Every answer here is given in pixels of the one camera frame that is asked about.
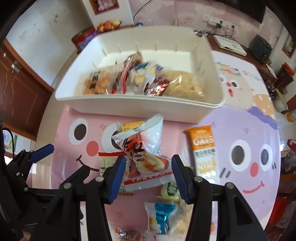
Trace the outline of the beige barcode snack packet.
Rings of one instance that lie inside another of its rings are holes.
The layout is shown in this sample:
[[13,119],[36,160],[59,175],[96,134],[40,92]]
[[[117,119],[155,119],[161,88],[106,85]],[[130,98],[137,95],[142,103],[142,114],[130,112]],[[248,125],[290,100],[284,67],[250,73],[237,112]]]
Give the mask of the beige barcode snack packet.
[[126,158],[125,173],[121,182],[121,186],[118,194],[124,196],[134,196],[134,191],[127,191],[125,180],[130,174],[130,165],[131,158],[128,157],[124,152],[115,152],[115,153],[98,153],[100,161],[100,175],[102,176],[107,168],[113,166],[118,158],[118,156],[123,155]]

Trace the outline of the green rice cake packet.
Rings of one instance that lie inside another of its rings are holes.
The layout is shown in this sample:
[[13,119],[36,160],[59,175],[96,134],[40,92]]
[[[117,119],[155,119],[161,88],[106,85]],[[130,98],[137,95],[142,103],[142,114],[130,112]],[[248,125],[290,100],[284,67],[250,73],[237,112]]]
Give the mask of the green rice cake packet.
[[177,186],[176,181],[171,181],[162,186],[160,195],[158,198],[173,203],[180,203],[181,195]]

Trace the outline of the red white sausage packet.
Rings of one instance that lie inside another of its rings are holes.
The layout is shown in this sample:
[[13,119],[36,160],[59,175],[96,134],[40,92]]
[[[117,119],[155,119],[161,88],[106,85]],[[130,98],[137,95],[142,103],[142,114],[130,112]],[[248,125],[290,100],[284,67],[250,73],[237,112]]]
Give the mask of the red white sausage packet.
[[164,185],[173,181],[170,158],[160,153],[164,118],[161,114],[140,126],[112,136],[135,167],[125,178],[128,192]]

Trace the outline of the orange white oats bar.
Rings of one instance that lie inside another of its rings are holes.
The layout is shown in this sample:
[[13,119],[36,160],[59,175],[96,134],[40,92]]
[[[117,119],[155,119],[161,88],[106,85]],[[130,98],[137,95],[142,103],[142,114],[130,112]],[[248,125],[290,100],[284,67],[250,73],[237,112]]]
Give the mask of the orange white oats bar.
[[212,184],[220,184],[217,150],[211,126],[193,127],[185,130],[185,133],[190,139],[197,175]]

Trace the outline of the blue snack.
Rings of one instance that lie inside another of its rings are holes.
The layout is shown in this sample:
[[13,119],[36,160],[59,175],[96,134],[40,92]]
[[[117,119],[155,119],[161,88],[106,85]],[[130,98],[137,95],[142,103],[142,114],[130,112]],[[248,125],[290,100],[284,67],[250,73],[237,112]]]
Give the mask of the blue snack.
[[145,202],[148,230],[156,235],[168,235],[171,229],[170,217],[177,211],[172,203]]

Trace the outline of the clear tray yellow biscuits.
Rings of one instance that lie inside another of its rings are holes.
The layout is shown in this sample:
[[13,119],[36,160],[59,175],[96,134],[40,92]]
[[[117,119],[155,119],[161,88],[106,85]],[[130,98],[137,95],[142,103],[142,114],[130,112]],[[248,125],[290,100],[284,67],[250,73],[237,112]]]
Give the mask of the clear tray yellow biscuits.
[[114,73],[107,69],[90,72],[88,78],[84,80],[83,95],[110,94]]

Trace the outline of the clear bag pale chips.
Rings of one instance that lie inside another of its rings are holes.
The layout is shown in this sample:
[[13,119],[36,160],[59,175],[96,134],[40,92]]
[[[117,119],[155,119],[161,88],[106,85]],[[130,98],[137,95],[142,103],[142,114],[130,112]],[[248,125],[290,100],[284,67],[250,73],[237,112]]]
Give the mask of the clear bag pale chips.
[[170,70],[165,72],[169,81],[164,91],[165,96],[201,101],[205,97],[204,78],[185,71]]

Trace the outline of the brown red chocolate packet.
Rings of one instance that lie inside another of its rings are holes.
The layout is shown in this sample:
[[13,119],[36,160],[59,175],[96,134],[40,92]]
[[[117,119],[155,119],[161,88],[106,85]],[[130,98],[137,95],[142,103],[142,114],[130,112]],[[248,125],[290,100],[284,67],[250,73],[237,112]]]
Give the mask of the brown red chocolate packet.
[[162,77],[156,77],[151,83],[147,83],[144,94],[148,96],[162,96],[170,82]]

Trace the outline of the dark jerky red packet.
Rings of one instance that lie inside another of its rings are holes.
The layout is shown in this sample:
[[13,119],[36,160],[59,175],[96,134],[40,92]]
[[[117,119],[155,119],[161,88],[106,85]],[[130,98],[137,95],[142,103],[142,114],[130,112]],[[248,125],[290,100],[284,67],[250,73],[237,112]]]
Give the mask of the dark jerky red packet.
[[126,81],[129,75],[129,72],[132,68],[143,63],[143,57],[140,51],[136,51],[134,54],[131,54],[125,58],[122,64],[122,68],[116,75],[116,78],[112,85],[112,94],[125,94],[127,91]]

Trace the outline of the clear bag puffed snacks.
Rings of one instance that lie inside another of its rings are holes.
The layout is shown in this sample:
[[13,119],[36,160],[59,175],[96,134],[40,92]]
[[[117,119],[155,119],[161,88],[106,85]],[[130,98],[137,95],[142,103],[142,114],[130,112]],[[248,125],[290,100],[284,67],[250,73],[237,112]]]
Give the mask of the clear bag puffed snacks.
[[186,204],[184,200],[180,201],[178,211],[175,216],[174,226],[171,229],[171,238],[173,240],[185,240],[191,221],[193,211],[192,204]]

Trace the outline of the small yellow cube snack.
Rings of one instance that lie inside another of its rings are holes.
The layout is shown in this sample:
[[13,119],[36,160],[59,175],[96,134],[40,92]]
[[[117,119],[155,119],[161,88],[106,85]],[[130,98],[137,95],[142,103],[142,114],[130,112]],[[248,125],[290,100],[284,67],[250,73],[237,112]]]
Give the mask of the small yellow cube snack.
[[134,121],[129,123],[121,123],[120,128],[122,132],[126,132],[128,130],[132,130],[134,128],[138,128],[144,123],[144,121]]

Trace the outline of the pale purple bread packet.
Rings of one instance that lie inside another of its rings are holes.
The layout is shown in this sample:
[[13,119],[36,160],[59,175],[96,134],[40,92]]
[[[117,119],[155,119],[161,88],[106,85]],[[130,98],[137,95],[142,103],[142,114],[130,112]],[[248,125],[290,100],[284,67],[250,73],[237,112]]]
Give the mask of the pale purple bread packet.
[[154,81],[156,74],[163,69],[164,66],[155,61],[144,62],[130,70],[127,84],[133,87],[143,87],[147,82]]

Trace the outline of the white plastic storage bin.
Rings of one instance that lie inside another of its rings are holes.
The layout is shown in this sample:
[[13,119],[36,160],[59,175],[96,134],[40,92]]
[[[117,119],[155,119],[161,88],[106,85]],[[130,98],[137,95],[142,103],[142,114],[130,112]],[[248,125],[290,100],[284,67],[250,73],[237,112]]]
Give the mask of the white plastic storage bin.
[[81,113],[198,123],[225,103],[206,37],[186,27],[116,30],[95,37],[55,97]]

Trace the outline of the red lidded brown container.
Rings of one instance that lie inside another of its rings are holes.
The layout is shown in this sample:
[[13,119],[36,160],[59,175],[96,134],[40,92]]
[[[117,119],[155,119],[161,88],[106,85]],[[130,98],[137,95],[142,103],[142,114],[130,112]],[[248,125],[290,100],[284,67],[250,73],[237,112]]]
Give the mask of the red lidded brown container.
[[293,82],[293,76],[295,72],[292,68],[288,65],[288,63],[283,63],[279,72],[277,73],[277,79],[274,82],[274,88],[278,89],[279,91],[286,88],[290,83]]

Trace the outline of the dark green air fryer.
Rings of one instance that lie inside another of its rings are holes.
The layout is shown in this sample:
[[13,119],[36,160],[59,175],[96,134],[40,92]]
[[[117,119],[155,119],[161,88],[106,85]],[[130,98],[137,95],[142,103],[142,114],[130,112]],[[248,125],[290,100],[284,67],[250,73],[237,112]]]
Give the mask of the dark green air fryer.
[[256,35],[249,45],[250,54],[259,62],[267,63],[272,47],[263,37]]

